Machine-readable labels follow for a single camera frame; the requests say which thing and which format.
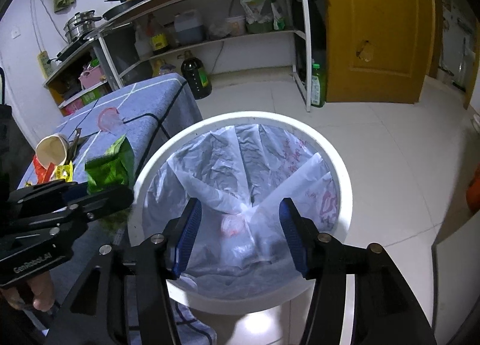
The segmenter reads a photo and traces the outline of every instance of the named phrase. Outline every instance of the green snack bag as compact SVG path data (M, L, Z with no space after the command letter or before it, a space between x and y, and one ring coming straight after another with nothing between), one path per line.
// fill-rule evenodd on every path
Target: green snack bag
M85 163L88 193L100 192L113 184L134 186L134 150L127 137L123 135L109 147L105 155L94 158ZM99 220L100 224L114 234L123 227L130 214L130 210L119 211Z

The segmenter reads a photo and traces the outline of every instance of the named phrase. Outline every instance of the finger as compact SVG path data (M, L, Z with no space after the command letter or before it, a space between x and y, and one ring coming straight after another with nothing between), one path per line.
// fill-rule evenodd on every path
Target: finger
M10 306L16 310L20 310L22 308L23 302L15 287L9 289L0 289L0 292Z
M27 283L34 294L33 307L40 311L50 310L55 301L50 272L44 272L33 279L27 280Z

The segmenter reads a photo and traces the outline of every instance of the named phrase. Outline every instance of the frying pan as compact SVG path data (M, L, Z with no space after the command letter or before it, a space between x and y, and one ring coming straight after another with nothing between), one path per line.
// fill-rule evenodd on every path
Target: frying pan
M110 20L115 16L119 15L120 13L125 12L127 9L133 7L134 5L143 2L144 0L105 0L105 1L119 1L121 4L110 8L107 12L105 12L102 17L105 20Z

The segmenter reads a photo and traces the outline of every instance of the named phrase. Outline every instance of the wooden door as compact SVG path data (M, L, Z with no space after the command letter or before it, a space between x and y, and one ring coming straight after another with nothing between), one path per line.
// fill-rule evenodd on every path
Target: wooden door
M434 0L326 0L327 101L414 103L434 42Z

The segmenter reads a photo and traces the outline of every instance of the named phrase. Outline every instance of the screw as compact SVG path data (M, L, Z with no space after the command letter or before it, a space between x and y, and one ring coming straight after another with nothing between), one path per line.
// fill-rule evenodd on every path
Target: screw
M49 234L51 236L56 236L60 232L60 228L51 228Z
M163 234L153 234L150 238L150 241L152 241L154 244L159 244L164 240L165 240L165 237L163 236Z
M373 243L370 245L370 250L374 253L382 253L383 252L383 247L379 244Z
M110 245L103 245L98 251L100 254L109 254L112 251L112 247Z
M319 235L317 235L317 239L320 242L328 243L332 240L332 236L327 233L320 233Z

